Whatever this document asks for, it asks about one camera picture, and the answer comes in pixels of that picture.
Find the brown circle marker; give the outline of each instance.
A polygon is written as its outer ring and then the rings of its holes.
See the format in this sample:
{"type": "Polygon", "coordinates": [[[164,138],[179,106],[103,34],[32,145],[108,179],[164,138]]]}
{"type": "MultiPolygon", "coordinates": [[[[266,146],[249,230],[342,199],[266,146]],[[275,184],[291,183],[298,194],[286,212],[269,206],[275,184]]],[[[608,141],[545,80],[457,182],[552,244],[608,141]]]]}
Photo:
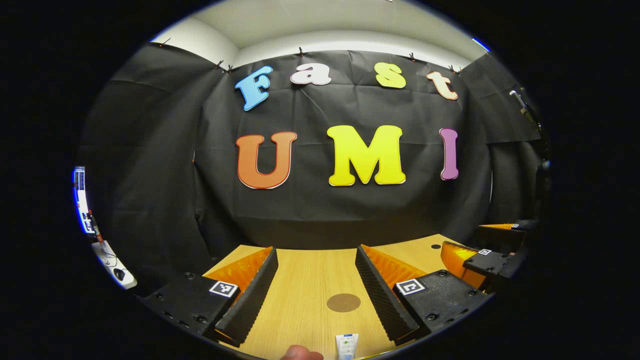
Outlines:
{"type": "Polygon", "coordinates": [[[353,294],[338,294],[330,297],[326,305],[338,313],[347,313],[360,307],[360,298],[353,294]]]}

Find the screw hole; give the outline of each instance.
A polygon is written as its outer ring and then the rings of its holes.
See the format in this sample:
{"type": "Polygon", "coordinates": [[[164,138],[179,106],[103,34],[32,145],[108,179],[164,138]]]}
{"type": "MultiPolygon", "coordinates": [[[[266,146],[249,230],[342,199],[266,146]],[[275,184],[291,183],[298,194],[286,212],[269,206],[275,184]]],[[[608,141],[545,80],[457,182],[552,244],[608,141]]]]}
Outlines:
{"type": "Polygon", "coordinates": [[[207,323],[207,318],[202,315],[193,315],[193,319],[199,323],[207,323]]]}

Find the sticker label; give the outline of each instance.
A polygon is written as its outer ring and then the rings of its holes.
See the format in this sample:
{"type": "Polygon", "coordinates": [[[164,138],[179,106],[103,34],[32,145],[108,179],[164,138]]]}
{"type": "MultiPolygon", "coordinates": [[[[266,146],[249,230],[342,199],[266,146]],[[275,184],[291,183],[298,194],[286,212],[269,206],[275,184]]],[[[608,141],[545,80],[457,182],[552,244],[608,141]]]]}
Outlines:
{"type": "Polygon", "coordinates": [[[403,282],[397,282],[396,286],[403,295],[409,295],[424,290],[424,286],[416,279],[411,279],[403,282]]]}
{"type": "Polygon", "coordinates": [[[218,281],[209,289],[210,292],[222,295],[224,297],[231,297],[236,292],[238,285],[229,284],[228,282],[218,281]]]}

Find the white ceiling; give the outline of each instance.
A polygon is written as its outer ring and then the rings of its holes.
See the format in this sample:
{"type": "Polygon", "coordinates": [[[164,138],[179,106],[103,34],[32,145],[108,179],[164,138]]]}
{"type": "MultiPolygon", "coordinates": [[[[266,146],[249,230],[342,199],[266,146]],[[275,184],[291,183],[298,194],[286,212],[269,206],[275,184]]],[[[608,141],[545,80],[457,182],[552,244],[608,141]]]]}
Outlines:
{"type": "Polygon", "coordinates": [[[367,30],[434,44],[475,60],[471,36],[407,0],[225,0],[194,18],[242,49],[263,40],[321,30],[367,30]]]}

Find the toothpaste tube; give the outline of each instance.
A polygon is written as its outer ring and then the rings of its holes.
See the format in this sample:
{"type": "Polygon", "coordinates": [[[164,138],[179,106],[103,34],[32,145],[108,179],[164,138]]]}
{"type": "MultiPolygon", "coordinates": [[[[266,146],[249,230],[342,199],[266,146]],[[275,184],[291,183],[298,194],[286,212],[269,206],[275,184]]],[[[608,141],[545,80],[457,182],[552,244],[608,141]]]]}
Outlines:
{"type": "Polygon", "coordinates": [[[358,346],[358,334],[336,335],[335,343],[338,345],[338,360],[352,360],[358,346]]]}

